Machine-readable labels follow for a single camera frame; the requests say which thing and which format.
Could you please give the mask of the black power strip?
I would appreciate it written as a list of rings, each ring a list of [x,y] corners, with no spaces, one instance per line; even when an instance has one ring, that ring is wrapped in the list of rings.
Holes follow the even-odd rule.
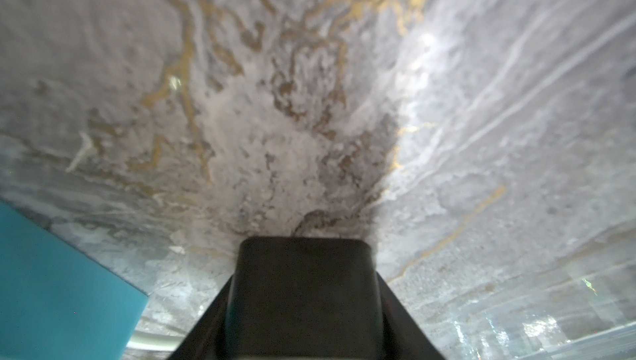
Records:
[[[439,359],[361,240],[251,237],[175,359]]]

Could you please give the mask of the teal power strip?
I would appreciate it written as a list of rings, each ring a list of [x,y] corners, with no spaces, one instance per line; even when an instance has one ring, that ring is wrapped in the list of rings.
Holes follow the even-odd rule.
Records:
[[[147,296],[1,205],[1,357],[120,359]]]

